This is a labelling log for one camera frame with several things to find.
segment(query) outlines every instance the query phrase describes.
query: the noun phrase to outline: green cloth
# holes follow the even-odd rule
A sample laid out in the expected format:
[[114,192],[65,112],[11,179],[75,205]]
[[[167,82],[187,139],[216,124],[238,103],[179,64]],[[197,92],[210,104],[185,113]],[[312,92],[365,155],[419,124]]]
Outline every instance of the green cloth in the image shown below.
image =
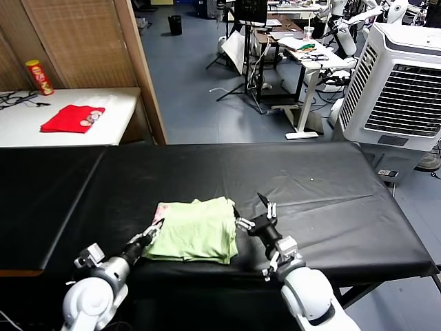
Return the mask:
[[238,254],[234,202],[219,197],[192,203],[160,203],[155,220],[164,224],[144,257],[167,261],[213,261],[229,264]]

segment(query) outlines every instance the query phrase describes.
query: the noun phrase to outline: blue floor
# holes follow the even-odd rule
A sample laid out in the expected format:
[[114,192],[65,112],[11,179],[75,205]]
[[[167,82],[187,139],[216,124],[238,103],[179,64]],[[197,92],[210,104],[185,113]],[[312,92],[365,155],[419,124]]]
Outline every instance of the blue floor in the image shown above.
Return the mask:
[[[144,14],[153,25],[143,33],[143,47],[170,143],[296,143],[285,140],[285,133],[293,130],[284,115],[260,115],[246,97],[216,102],[223,91],[210,89],[229,90],[243,78],[217,64],[205,69],[216,57],[225,26],[192,12],[191,6],[171,6]],[[171,14],[182,15],[182,36],[170,36]],[[284,86],[293,91],[299,70],[294,63],[280,64],[276,71],[265,71],[265,81],[276,90],[284,79]],[[313,109],[322,104],[316,95]],[[327,117],[329,111],[328,105],[317,113]],[[326,119],[323,124],[325,135],[311,143],[329,140],[331,128]],[[434,261],[441,263],[441,181],[414,171],[397,186],[395,197]],[[439,330],[439,311],[441,294],[430,278],[382,284],[347,310],[362,330],[375,331]]]

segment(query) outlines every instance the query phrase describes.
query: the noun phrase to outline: wooden partition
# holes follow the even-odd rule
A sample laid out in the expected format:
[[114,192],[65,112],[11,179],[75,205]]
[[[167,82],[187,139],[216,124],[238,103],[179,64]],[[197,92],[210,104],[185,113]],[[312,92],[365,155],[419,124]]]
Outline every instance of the wooden partition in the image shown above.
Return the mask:
[[55,88],[139,86],[152,136],[167,143],[130,1],[2,0],[0,29],[0,90],[31,88],[28,59]]

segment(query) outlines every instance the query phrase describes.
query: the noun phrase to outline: black leather table cover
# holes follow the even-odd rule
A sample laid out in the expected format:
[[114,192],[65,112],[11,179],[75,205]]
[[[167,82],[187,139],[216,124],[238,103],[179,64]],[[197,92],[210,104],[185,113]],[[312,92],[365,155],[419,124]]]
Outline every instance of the black leather table cover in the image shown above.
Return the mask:
[[0,270],[44,270],[104,148],[0,149]]
[[[278,231],[290,234],[310,267],[339,286],[436,273],[388,189],[350,143],[279,143],[109,148],[52,255],[47,274],[70,271],[97,242],[109,255],[150,224],[158,202],[226,196],[243,217],[277,202]],[[143,260],[133,282],[261,279],[257,239],[238,232],[231,265]]]

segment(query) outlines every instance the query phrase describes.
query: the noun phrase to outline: red can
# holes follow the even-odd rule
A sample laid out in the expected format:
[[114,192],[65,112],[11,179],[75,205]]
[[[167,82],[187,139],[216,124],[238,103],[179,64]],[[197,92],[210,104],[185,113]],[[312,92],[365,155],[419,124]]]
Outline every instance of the red can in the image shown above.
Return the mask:
[[54,89],[50,85],[49,78],[46,76],[43,68],[41,67],[39,60],[30,60],[26,62],[32,76],[34,76],[35,81],[39,84],[40,91],[42,95],[49,95],[54,92]]

